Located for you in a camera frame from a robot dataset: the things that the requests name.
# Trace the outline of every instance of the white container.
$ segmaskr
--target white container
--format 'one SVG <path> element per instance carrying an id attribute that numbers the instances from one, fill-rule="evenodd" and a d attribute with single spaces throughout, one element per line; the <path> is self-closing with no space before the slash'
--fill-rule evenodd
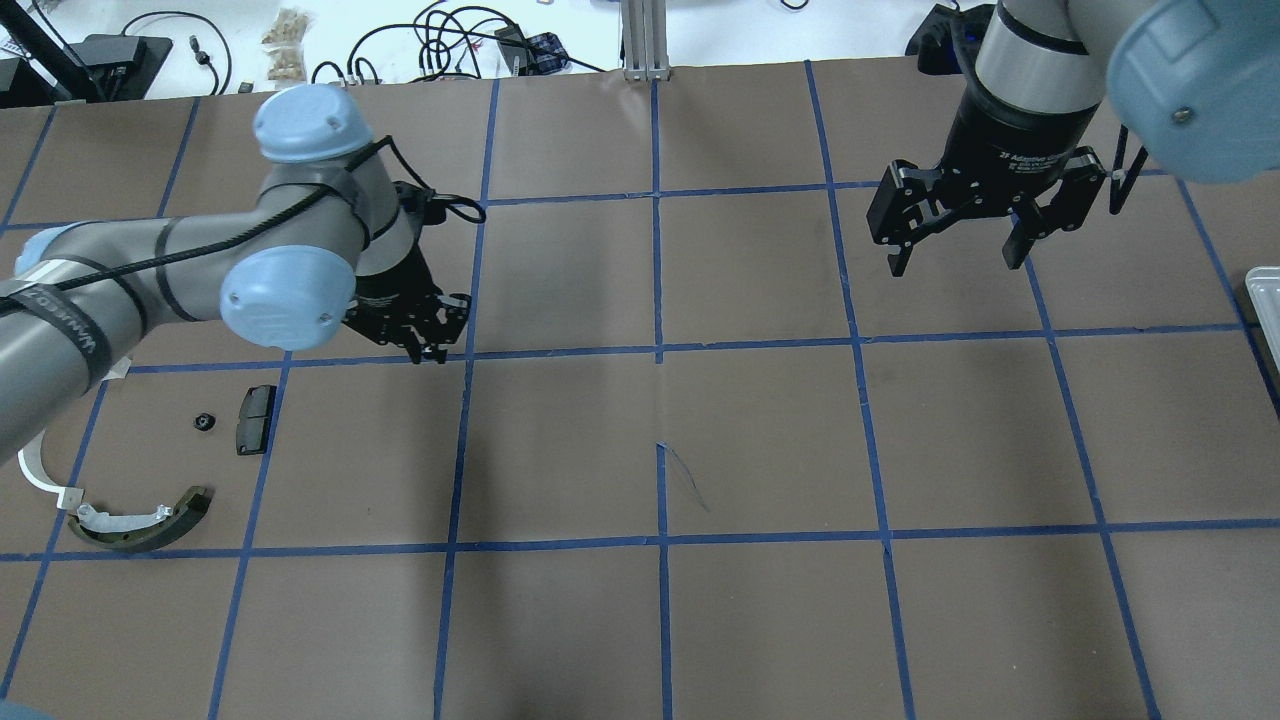
<path id="1" fill-rule="evenodd" d="M 1258 311 L 1271 356 L 1280 365 L 1280 268 L 1253 268 L 1244 275 L 1244 287 L 1249 290 L 1253 307 Z"/>

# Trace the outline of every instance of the blue grid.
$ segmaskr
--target blue grid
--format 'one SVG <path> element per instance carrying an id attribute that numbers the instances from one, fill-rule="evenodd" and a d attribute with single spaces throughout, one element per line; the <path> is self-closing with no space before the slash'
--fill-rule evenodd
<path id="1" fill-rule="evenodd" d="M 1254 359 L 1257 360 L 1263 383 L 1271 396 L 1272 402 L 1276 406 L 1277 414 L 1280 414 L 1280 397 L 1277 397 L 1275 383 L 1271 380 L 1271 377 L 1266 370 L 1266 365 L 1262 357 L 1263 348 L 1258 347 L 1258 345 L 1254 342 L 1249 332 L 1252 328 L 1256 328 L 1257 324 L 1251 324 L 1245 322 L 1243 307 L 1240 306 L 1235 293 L 1233 292 L 1230 281 L 1213 247 L 1213 242 L 1207 229 L 1204 228 L 1199 213 L 1196 209 L 1190 193 L 1187 191 L 1185 184 L 1179 181 L 1178 184 L 1180 192 L 1187 204 L 1188 211 L 1190 213 L 1192 219 L 1197 227 L 1197 231 L 1199 232 L 1201 238 L 1203 240 L 1206 252 L 1208 254 L 1213 264 L 1213 268 L 1217 272 L 1224 291 L 1228 293 L 1228 297 L 1230 299 L 1235 309 L 1238 318 L 1236 323 L 1204 324 L 1204 325 L 1170 325 L 1170 327 L 1157 327 L 1157 328 L 1115 327 L 1115 328 L 1059 331 L 1053 328 L 1052 322 L 1050 319 L 1050 313 L 1044 304 L 1044 299 L 1039 290 L 1038 279 L 1036 277 L 1034 264 L 1032 261 L 1028 261 L 1027 275 L 1032 286 L 1033 296 L 1036 299 L 1037 309 L 1039 311 L 1042 320 L 1042 328 L 1038 331 L 928 333 L 928 334 L 893 334 L 893 336 L 864 337 L 858 331 L 855 307 L 850 293 L 849 274 L 845 266 L 844 237 L 840 223 L 840 211 L 836 202 L 836 192 L 838 190 L 847 190 L 847 188 L 877 187 L 879 183 L 877 181 L 835 182 L 831 165 L 829 147 L 827 143 L 826 126 L 823 123 L 823 117 L 822 117 L 822 102 L 819 99 L 819 92 L 817 82 L 814 79 L 813 67 L 810 63 L 805 63 L 805 74 L 809 83 L 814 119 L 818 131 L 818 140 L 822 150 L 823 170 L 826 176 L 826 182 L 823 183 L 662 191 L 660 170 L 659 170 L 660 143 L 659 143 L 659 131 L 658 131 L 659 83 L 653 83 L 650 88 L 653 187 L 649 192 L 613 193 L 613 195 L 579 195 L 579 196 L 558 196 L 558 197 L 524 197 L 524 199 L 502 199 L 502 200 L 490 200 L 488 197 L 489 176 L 493 160 L 494 128 L 498 111 L 498 96 L 500 88 L 500 83 L 493 83 L 490 104 L 489 104 L 488 129 L 485 136 L 485 155 L 484 155 L 485 159 L 484 159 L 484 170 L 483 170 L 484 174 L 481 181 L 481 197 L 480 197 L 480 201 L 485 206 L 492 208 L 502 205 L 525 205 L 525 204 L 544 204 L 544 202 L 612 201 L 612 200 L 631 200 L 631 199 L 646 199 L 646 197 L 652 199 L 653 264 L 654 264 L 654 345 L 622 346 L 622 347 L 575 347 L 575 348 L 556 348 L 556 350 L 536 350 L 536 351 L 476 352 L 475 351 L 476 315 L 475 313 L 472 313 L 472 322 L 467 328 L 466 352 L 462 356 L 454 356 L 449 359 L 449 361 L 465 363 L 466 374 L 463 382 L 462 411 L 458 424 L 458 446 L 457 446 L 457 457 L 454 466 L 453 496 L 452 496 L 451 514 L 449 514 L 449 536 L 448 536 L 448 542 L 445 543 L 408 543 L 408 544 L 334 546 L 334 547 L 255 547 L 253 536 L 257 525 L 262 491 L 265 488 L 269 474 L 274 441 L 268 446 L 268 450 L 261 460 L 257 483 L 253 492 L 253 501 L 250 511 L 250 518 L 244 532 L 244 539 L 239 548 L 161 550 L 136 556 L 122 556 L 122 555 L 100 553 L 91 551 L 60 552 L 55 551 L 60 528 L 64 520 L 64 514 L 59 512 L 54 528 L 50 532 L 49 542 L 46 543 L 44 552 L 0 553 L 0 562 L 36 562 L 36 561 L 40 562 L 35 585 L 32 588 L 27 610 L 23 616 L 19 635 L 10 653 L 4 679 L 3 682 L 0 682 L 0 698 L 8 694 L 9 687 L 13 682 L 13 675 L 17 669 L 18 661 L 20 659 L 22 647 L 26 642 L 26 637 L 31 626 L 31 620 L 40 600 L 41 588 L 44 585 L 44 580 L 47 574 L 49 566 L 52 562 L 146 561 L 146 560 L 161 560 L 161 559 L 237 559 L 238 565 L 237 565 L 236 582 L 233 587 L 230 606 L 228 609 L 227 624 L 221 642 L 221 651 L 219 655 L 218 670 L 214 682 L 214 692 L 209 703 L 209 717 L 210 720 L 212 720 L 218 716 L 219 705 L 221 701 L 223 682 L 225 679 L 229 652 L 236 632 L 236 620 L 238 616 L 239 601 L 243 593 L 244 578 L 247 574 L 248 562 L 253 557 L 307 557 L 307 556 L 333 557 L 333 556 L 360 556 L 360 555 L 440 553 L 445 557 L 445 570 L 444 570 L 444 582 L 442 591 L 443 594 L 440 605 L 438 656 L 434 671 L 435 717 L 440 717 L 443 707 L 444 678 L 445 678 L 447 659 L 448 659 L 448 637 L 449 637 L 449 620 L 451 620 L 451 607 L 452 607 L 453 577 L 456 568 L 456 557 L 458 553 L 527 552 L 527 551 L 550 551 L 550 550 L 584 550 L 584 548 L 652 546 L 652 547 L 658 547 L 659 550 L 659 573 L 658 573 L 659 597 L 660 597 L 659 632 L 660 632 L 660 656 L 662 656 L 660 683 L 662 683 L 663 717 L 664 720 L 669 720 L 675 716 L 675 710 L 676 710 L 673 707 L 673 697 L 672 697 L 671 579 L 669 579 L 669 560 L 668 560 L 669 548 L 672 546 L 723 544 L 723 543 L 748 544 L 748 543 L 796 543 L 796 542 L 879 542 L 884 550 L 883 564 L 886 574 L 886 587 L 888 592 L 887 600 L 890 606 L 890 616 L 893 625 L 892 629 L 893 629 L 895 648 L 897 653 L 904 714 L 908 719 L 914 719 L 915 708 L 914 708 L 914 698 L 910 684 L 908 647 L 902 628 L 904 621 L 897 600 L 897 583 L 893 566 L 893 552 L 892 552 L 893 541 L 1096 534 L 1100 537 L 1103 546 L 1107 566 L 1111 573 L 1111 579 L 1116 593 L 1117 606 L 1121 612 L 1121 620 L 1124 623 L 1125 634 L 1129 641 L 1130 651 L 1133 653 L 1134 667 L 1138 674 L 1138 680 L 1142 688 L 1144 701 L 1147 703 L 1148 715 L 1153 719 L 1160 717 L 1160 710 L 1158 706 L 1156 705 L 1155 693 L 1151 688 L 1151 682 L 1146 673 L 1146 666 L 1142 656 L 1140 644 L 1138 642 L 1137 630 L 1134 629 L 1132 614 L 1128 607 L 1128 601 L 1124 589 L 1124 580 L 1120 574 L 1119 562 L 1116 561 L 1115 551 L 1111 543 L 1111 536 L 1116 533 L 1277 529 L 1280 528 L 1280 519 L 1254 518 L 1254 519 L 1147 521 L 1147 523 L 1107 521 L 1101 500 L 1098 498 L 1097 486 L 1093 478 L 1092 466 L 1089 464 L 1088 450 L 1085 447 L 1084 437 L 1080 430 L 1079 418 L 1076 416 L 1074 402 L 1071 400 L 1070 387 L 1068 383 L 1066 373 L 1061 363 L 1060 354 L 1057 351 L 1056 340 L 1060 337 L 1243 332 L 1249 343 L 1251 351 L 1253 352 Z M 160 208 L 155 217 L 163 217 L 165 213 L 165 208 L 172 195 L 174 182 L 178 177 L 182 159 L 183 155 L 186 154 L 187 142 L 195 127 L 198 110 L 200 110 L 200 100 L 196 99 L 192 102 L 191 114 L 188 117 L 187 126 L 183 132 L 182 142 L 178 149 L 178 155 L 174 160 L 168 183 L 165 186 L 164 195 L 161 197 Z M 31 172 L 35 168 L 36 161 L 38 159 L 41 147 L 44 146 L 45 140 L 49 135 L 50 127 L 52 126 L 56 110 L 51 110 L 45 120 L 45 124 L 32 150 L 31 158 L 23 170 L 22 178 L 19 179 L 18 187 L 14 192 L 14 197 L 10 201 L 9 208 L 6 209 L 3 220 L 0 220 L 0 232 L 4 232 L 6 229 L 42 229 L 47 227 L 56 227 L 65 224 L 65 222 L 10 223 L 14 210 L 18 205 L 19 197 L 22 195 L 22 191 L 26 187 Z M 1144 174 L 1162 176 L 1165 173 L 1162 170 L 1148 170 Z M 662 332 L 662 234 L 660 234 L 662 229 L 660 229 L 660 208 L 659 208 L 660 200 L 663 197 L 750 195 L 750 193 L 801 192 L 801 191 L 827 192 L 828 205 L 831 210 L 831 222 L 835 236 L 833 251 L 836 252 L 836 259 L 837 259 L 842 300 L 845 304 L 846 319 L 849 323 L 849 336 L 827 337 L 827 338 L 785 340 L 785 341 L 666 343 Z M 475 247 L 475 259 L 474 259 L 472 278 L 471 278 L 471 295 L 476 300 L 479 300 L 479 286 L 481 277 L 481 263 L 483 263 L 483 249 L 484 249 L 484 232 L 485 232 L 484 225 L 480 225 L 476 231 L 476 247 Z M 973 341 L 1010 340 L 1010 338 L 1043 338 L 1050 347 L 1055 372 L 1057 374 L 1060 389 L 1062 393 L 1064 406 L 1070 420 L 1082 469 L 1084 470 L 1085 484 L 1088 487 L 1089 496 L 1093 502 L 1094 523 L 1065 524 L 1065 525 L 1029 525 L 1029 527 L 1024 525 L 980 527 L 980 528 L 913 528 L 913 529 L 892 528 L 888 519 L 888 509 L 886 506 L 883 486 L 879 475 L 878 452 L 876 447 L 874 419 L 872 414 L 872 406 L 869 404 L 867 395 L 867 378 L 863 370 L 863 361 L 861 361 L 863 347 L 865 345 L 872 345 L 872 343 L 973 342 Z M 461 516 L 461 502 L 463 491 L 467 428 L 470 421 L 470 400 L 472 392 L 474 370 L 475 370 L 475 364 L 477 361 L 529 359 L 529 357 L 564 357 L 564 356 L 581 356 L 581 355 L 653 354 L 655 363 L 660 364 L 663 361 L 663 356 L 666 352 L 728 351 L 728 350 L 763 348 L 763 347 L 820 347 L 820 346 L 847 346 L 852 351 L 854 370 L 856 373 L 856 379 L 858 379 L 858 393 L 859 393 L 858 400 L 863 413 L 863 427 L 865 433 L 864 439 L 867 442 L 868 459 L 872 470 L 872 483 L 876 497 L 877 529 L 835 530 L 835 532 L 790 532 L 790 533 L 727 533 L 727 534 L 684 534 L 684 536 L 669 534 L 668 520 L 667 520 L 666 448 L 662 445 L 659 445 L 657 447 L 657 462 L 655 462 L 657 501 L 658 501 L 657 534 L 558 539 L 558 541 L 530 541 L 530 542 L 460 542 L 458 541 L 458 523 Z M 155 374 L 155 373 L 202 373 L 202 372 L 225 372 L 225 370 L 247 370 L 247 369 L 276 369 L 279 370 L 280 377 L 279 377 L 279 391 L 275 398 L 275 420 L 273 420 L 273 438 L 274 438 L 275 434 L 274 423 L 279 421 L 282 414 L 285 398 L 285 391 L 288 386 L 288 375 L 292 368 L 398 364 L 407 361 L 408 361 L 407 357 L 398 357 L 398 356 L 294 360 L 292 357 L 292 354 L 285 354 L 284 357 L 278 361 L 141 365 L 141 366 L 134 366 L 132 372 L 143 374 Z M 83 465 L 83 460 L 88 450 L 88 445 L 92 438 L 92 433 L 99 418 L 99 411 L 102 406 L 106 391 L 108 391 L 108 383 L 104 382 L 99 387 L 97 396 L 95 397 L 95 402 L 90 413 L 88 421 L 86 423 L 86 428 L 81 439 L 79 450 L 77 452 L 69 484 L 74 484 L 79 477 L 79 471 Z"/>

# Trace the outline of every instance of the table surface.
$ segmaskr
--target table surface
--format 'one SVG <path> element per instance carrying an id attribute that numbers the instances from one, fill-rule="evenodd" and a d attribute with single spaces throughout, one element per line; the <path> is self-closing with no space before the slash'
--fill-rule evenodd
<path id="1" fill-rule="evenodd" d="M 1280 260 L 1280 176 L 1157 168 L 1024 270 L 984 220 L 890 278 L 872 188 L 937 159 L 961 87 L 882 59 L 353 91 L 490 210 L 422 240 L 476 297 L 466 343 L 156 331 L 45 460 L 116 512 L 212 510 L 124 560 L 0 468 L 0 691 L 134 720 L 1267 716 L 1280 420 L 1240 284 Z M 51 224 L 247 209 L 264 99 L 0 113 L 0 266 Z M 237 456 L 264 383 L 273 445 Z"/>

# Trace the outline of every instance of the white floor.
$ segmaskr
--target white floor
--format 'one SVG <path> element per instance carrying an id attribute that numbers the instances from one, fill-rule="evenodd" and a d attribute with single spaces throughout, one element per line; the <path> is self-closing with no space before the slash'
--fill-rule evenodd
<path id="1" fill-rule="evenodd" d="M 125 20 L 151 10 L 187 10 L 207 15 L 227 35 L 232 47 L 233 73 L 228 92 L 241 81 L 256 90 L 270 90 L 266 59 L 260 45 L 280 5 L 312 14 L 315 22 L 303 40 L 307 72 L 321 60 L 346 67 L 352 45 L 366 31 L 387 23 L 407 23 L 429 0 L 63 0 L 49 13 L 50 20 L 69 42 L 88 33 L 119 32 Z M 512 17 L 526 35 L 554 32 L 567 53 L 594 65 L 620 67 L 621 20 L 612 0 L 484 0 Z M 447 0 L 442 9 L 461 8 L 468 0 Z M 874 58 L 901 55 L 908 38 L 933 6 L 933 0 L 810 0 L 803 10 L 787 10 L 778 0 L 668 0 L 668 44 L 672 65 L 728 65 Z M 978 4 L 966 0 L 965 8 Z M 476 14 L 474 20 L 483 19 Z M 145 20 L 136 35 L 174 38 L 174 50 L 156 78 L 148 97 L 179 97 L 207 94 L 212 78 L 196 64 L 187 37 L 196 35 L 219 72 L 225 54 L 207 26 L 187 18 Z M 419 76 L 419 44 L 410 29 L 388 31 L 361 47 L 388 82 L 406 82 Z M 506 74 L 492 41 L 480 49 L 485 77 Z M 334 77 L 326 70 L 330 79 Z"/>

